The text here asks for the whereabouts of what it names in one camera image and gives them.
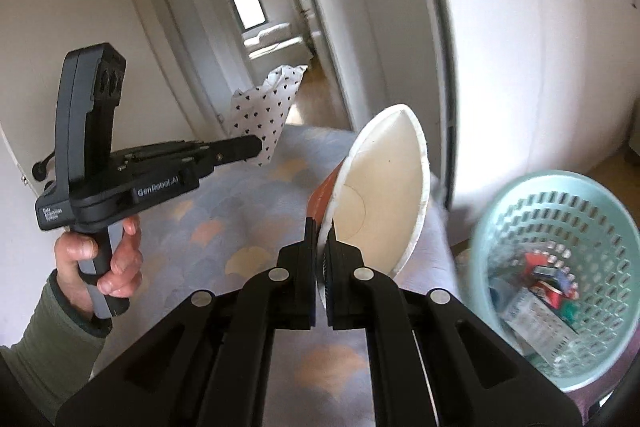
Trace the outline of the left green sleeve forearm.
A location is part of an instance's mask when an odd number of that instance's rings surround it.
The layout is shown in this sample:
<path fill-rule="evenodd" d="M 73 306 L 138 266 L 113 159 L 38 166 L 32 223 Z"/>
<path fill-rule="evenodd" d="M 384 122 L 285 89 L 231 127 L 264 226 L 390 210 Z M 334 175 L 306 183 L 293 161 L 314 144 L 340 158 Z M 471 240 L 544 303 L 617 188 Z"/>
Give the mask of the left green sleeve forearm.
<path fill-rule="evenodd" d="M 90 381 L 112 328 L 110 319 L 83 317 L 52 271 L 22 339 L 1 348 L 1 404 L 11 417 L 21 425 L 52 425 Z"/>

